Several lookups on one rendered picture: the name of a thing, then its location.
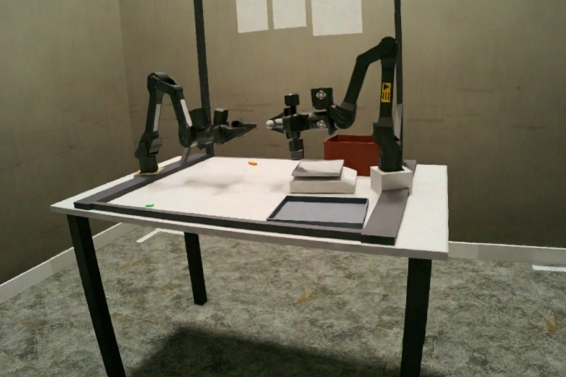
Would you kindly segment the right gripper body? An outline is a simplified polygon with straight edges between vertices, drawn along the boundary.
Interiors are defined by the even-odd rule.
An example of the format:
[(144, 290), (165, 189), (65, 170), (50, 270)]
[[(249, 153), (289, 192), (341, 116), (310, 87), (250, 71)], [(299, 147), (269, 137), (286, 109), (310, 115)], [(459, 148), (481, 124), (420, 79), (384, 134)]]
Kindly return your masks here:
[[(232, 128), (239, 128), (239, 124), (238, 124), (238, 126), (237, 126), (237, 124), (238, 124), (238, 120), (237, 120), (237, 121), (234, 120), (234, 121), (232, 121), (232, 123), (231, 123), (231, 127), (232, 127)], [(236, 126), (236, 127), (235, 127), (235, 126)], [(212, 129), (212, 128), (213, 128), (213, 129)], [(219, 130), (219, 129), (220, 129), (220, 130)], [(213, 133), (212, 133), (212, 130), (213, 130)], [(222, 140), (224, 141), (224, 139), (223, 139), (223, 134), (222, 134), (222, 130), (221, 130), (221, 125), (220, 125), (220, 126), (216, 126), (216, 127), (211, 127), (211, 128), (209, 127), (209, 129), (208, 129), (208, 131), (207, 131), (207, 134), (208, 134), (208, 137), (209, 137), (210, 142), (213, 142), (213, 143), (215, 143), (215, 144), (217, 144), (217, 145), (223, 145), (223, 144), (225, 144), (224, 142), (221, 142), (221, 138), (222, 138)], [(215, 139), (214, 139), (214, 138), (215, 138)]]

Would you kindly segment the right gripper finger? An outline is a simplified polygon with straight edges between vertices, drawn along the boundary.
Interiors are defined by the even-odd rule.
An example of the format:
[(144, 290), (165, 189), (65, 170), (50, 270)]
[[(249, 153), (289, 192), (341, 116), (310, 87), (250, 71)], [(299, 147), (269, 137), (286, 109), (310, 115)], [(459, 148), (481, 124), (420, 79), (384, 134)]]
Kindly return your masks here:
[(249, 133), (254, 128), (256, 128), (256, 124), (244, 123), (242, 119), (238, 120), (238, 124), (239, 124), (239, 128), (246, 128), (246, 131), (241, 134), (241, 137)]
[(225, 124), (221, 126), (224, 143), (230, 142), (246, 131), (246, 128), (229, 128)]

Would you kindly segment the red-brown open box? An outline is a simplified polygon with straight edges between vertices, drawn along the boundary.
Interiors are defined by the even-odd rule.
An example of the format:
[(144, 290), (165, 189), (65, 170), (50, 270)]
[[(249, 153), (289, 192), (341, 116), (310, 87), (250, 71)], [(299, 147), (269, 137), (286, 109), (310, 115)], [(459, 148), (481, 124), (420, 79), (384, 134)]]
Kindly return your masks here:
[(371, 135), (334, 135), (323, 142), (323, 148), (324, 160), (344, 160), (343, 167), (366, 177), (370, 177), (370, 167), (378, 166), (381, 150)]

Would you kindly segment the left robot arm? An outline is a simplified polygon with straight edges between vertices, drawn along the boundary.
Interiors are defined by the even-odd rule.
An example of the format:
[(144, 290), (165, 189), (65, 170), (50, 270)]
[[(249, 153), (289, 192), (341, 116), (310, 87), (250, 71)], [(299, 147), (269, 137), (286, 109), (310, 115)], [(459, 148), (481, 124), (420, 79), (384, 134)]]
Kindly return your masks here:
[[(379, 119), (373, 121), (374, 131), (372, 136), (374, 136), (374, 141), (381, 147), (378, 155), (378, 168), (385, 173), (405, 170), (403, 169), (403, 150), (400, 149), (401, 140), (395, 136), (391, 117), (393, 102), (392, 85), (394, 84), (395, 75), (394, 66), (397, 62), (397, 52), (400, 49), (400, 46), (399, 49), (398, 46), (399, 44), (395, 38), (384, 37), (377, 46), (357, 56), (346, 96), (340, 106), (333, 103), (333, 87), (310, 89), (313, 107), (316, 110), (325, 109), (324, 112), (313, 112), (313, 129), (328, 130), (328, 135), (331, 136), (338, 129), (335, 127), (335, 124), (340, 129), (347, 129), (354, 123), (357, 101), (369, 64), (377, 61), (377, 58), (380, 59), (382, 66), (380, 110)], [(300, 132), (307, 130), (307, 126), (303, 123), (306, 115), (291, 114), (291, 116), (282, 118), (283, 131), (287, 132), (289, 138), (298, 138), (300, 137)]]

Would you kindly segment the grey gas cylinder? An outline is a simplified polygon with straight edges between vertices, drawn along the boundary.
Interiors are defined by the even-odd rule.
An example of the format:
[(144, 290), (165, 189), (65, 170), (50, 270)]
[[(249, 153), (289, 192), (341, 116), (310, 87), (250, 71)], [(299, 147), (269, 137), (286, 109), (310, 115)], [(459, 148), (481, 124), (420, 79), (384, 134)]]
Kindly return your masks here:
[(282, 126), (283, 126), (282, 119), (269, 120), (265, 124), (265, 127), (269, 128), (269, 129), (274, 129), (274, 128), (278, 128), (278, 127), (282, 127)]

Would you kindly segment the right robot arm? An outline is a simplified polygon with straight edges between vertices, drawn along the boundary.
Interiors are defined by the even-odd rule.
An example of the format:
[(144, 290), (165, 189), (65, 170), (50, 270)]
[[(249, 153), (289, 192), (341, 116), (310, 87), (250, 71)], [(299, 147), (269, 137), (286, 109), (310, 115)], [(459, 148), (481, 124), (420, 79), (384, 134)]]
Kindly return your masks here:
[[(179, 123), (178, 135), (181, 146), (188, 148), (197, 145), (200, 150), (204, 150), (206, 149), (205, 144), (212, 143), (207, 134), (209, 127), (202, 129), (202, 127), (210, 123), (207, 107), (188, 111), (183, 88), (169, 77), (167, 73), (159, 72), (148, 75), (147, 89), (150, 98), (145, 131), (140, 138), (139, 147), (134, 153), (135, 158), (139, 159), (139, 173), (155, 173), (158, 170), (156, 155), (162, 146), (161, 142), (163, 139), (158, 134), (158, 125), (162, 99), (165, 93), (171, 97)], [(216, 127), (221, 125), (221, 123), (228, 123), (229, 125), (227, 118), (228, 109), (217, 108), (215, 109), (213, 124), (210, 126)]]

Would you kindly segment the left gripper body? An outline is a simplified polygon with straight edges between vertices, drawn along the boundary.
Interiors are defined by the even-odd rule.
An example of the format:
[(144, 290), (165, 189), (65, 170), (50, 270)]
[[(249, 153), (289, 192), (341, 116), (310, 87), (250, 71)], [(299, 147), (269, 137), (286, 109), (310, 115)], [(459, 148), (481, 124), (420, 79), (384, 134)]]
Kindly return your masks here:
[[(291, 107), (291, 108), (290, 107), (286, 108), (286, 116), (291, 116), (291, 114), (297, 113), (296, 105), (300, 105), (299, 94), (297, 94), (297, 93), (296, 94), (285, 94), (284, 95), (284, 102), (287, 106)], [(303, 123), (304, 123), (305, 126), (307, 126), (307, 128), (306, 128), (307, 130), (304, 130), (304, 131), (314, 130), (313, 126), (312, 126), (312, 114), (313, 114), (313, 112), (300, 113), (300, 114), (306, 115), (306, 119), (303, 120)], [(289, 142), (289, 151), (291, 153), (297, 153), (299, 151), (302, 151), (304, 149), (303, 138), (292, 138), (292, 139), (293, 140), (291, 140)]]

